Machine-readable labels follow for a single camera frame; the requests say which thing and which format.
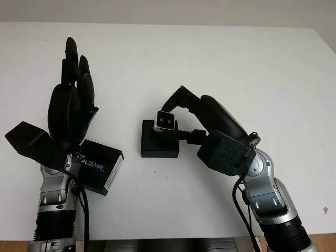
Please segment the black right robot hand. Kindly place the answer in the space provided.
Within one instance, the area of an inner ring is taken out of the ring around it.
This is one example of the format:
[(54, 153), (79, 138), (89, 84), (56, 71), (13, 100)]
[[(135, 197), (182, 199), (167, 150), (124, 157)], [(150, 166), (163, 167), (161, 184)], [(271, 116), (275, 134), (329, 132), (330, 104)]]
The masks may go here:
[(171, 112), (176, 107), (187, 108), (208, 132), (218, 130), (235, 140), (241, 140), (247, 136), (236, 119), (211, 96), (197, 97), (184, 86), (180, 86), (161, 110)]

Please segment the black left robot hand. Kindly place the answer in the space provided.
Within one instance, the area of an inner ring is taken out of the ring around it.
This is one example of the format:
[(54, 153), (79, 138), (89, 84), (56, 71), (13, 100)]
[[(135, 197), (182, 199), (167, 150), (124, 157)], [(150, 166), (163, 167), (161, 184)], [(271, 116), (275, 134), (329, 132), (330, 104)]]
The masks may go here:
[(98, 112), (88, 60), (78, 56), (77, 45), (68, 37), (61, 66), (61, 83), (53, 89), (48, 108), (48, 129), (58, 142), (79, 144)]

